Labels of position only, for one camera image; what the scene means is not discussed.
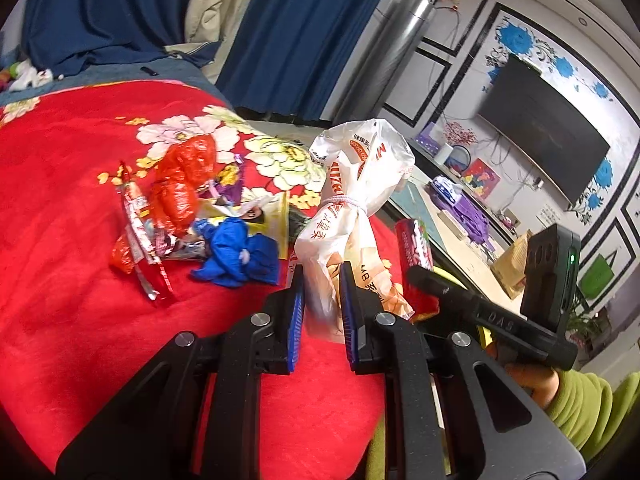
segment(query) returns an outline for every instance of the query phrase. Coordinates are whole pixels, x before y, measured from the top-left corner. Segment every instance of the flat screen tv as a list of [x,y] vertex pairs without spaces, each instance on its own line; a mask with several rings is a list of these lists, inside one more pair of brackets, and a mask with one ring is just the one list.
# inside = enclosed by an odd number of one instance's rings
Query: flat screen tv
[[500,69],[479,115],[520,148],[575,203],[609,151],[564,96],[515,56]]

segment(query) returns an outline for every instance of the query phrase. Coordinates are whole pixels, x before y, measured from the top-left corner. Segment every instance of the green sweater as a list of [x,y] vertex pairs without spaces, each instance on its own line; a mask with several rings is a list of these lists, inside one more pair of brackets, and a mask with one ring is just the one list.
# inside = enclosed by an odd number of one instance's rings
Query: green sweater
[[[640,396],[640,372],[628,377],[612,393],[595,374],[558,372],[560,387],[547,415],[580,450],[588,462],[606,446]],[[385,477],[385,417],[376,428],[367,457],[367,480]]]

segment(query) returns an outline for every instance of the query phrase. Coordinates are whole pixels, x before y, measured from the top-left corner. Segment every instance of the table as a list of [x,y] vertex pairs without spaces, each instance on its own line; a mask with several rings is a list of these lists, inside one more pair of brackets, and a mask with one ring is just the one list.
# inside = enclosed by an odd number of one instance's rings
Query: table
[[[447,272],[453,274],[470,290],[474,290],[490,301],[510,310],[520,312],[522,295],[515,300],[507,296],[491,272],[487,261],[482,257],[481,251],[471,247],[466,242],[459,240],[453,232],[440,220],[439,209],[431,201],[428,192],[424,189],[430,179],[420,170],[416,169],[410,177],[410,182],[416,184],[418,195],[415,201],[423,213],[418,215],[427,226],[427,230],[435,228],[438,236],[430,236],[431,250],[434,260]],[[407,212],[402,206],[394,202],[393,195],[383,207],[384,212],[390,218],[397,221],[402,218],[411,218],[415,211]],[[504,250],[495,244],[495,254],[500,256]]]
[[433,157],[427,153],[423,147],[420,146],[413,139],[407,139],[407,142],[411,146],[412,151],[417,155],[415,159],[416,166],[420,168],[428,177],[434,178],[438,175],[444,175],[448,179],[457,184],[462,184],[462,191],[471,199],[471,201],[478,206],[478,208],[484,213],[489,226],[498,237],[498,243],[500,245],[506,244],[506,247],[510,246],[516,240],[516,237],[511,233],[503,224],[500,219],[494,214],[491,209],[480,200],[478,195],[466,185],[466,182],[461,180],[457,175],[451,172],[449,168],[442,164],[438,164]]

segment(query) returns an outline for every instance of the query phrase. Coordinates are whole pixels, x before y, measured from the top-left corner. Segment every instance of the floor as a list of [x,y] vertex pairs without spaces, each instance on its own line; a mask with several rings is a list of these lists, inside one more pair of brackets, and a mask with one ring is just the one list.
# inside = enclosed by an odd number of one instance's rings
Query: floor
[[313,126],[297,126],[296,124],[268,123],[266,121],[248,121],[259,132],[282,140],[292,140],[309,148],[314,139],[324,130]]

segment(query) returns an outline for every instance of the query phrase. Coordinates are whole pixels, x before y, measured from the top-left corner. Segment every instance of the floral bedspread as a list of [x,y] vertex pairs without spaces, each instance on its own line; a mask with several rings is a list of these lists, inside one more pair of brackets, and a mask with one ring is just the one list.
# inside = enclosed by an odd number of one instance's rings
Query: floral bedspread
[[[0,404],[49,468],[175,333],[223,332],[276,289],[194,282],[196,264],[167,262],[178,302],[159,310],[135,277],[108,267],[124,224],[113,185],[121,164],[148,189],[168,147],[200,134],[215,137],[221,160],[246,159],[246,196],[289,191],[315,211],[324,173],[306,150],[255,131],[199,89],[134,81],[1,109]],[[395,237],[375,218],[372,226],[399,270]],[[295,373],[262,382],[263,478],[347,478],[382,409],[382,378],[356,377],[344,346],[303,334]]]

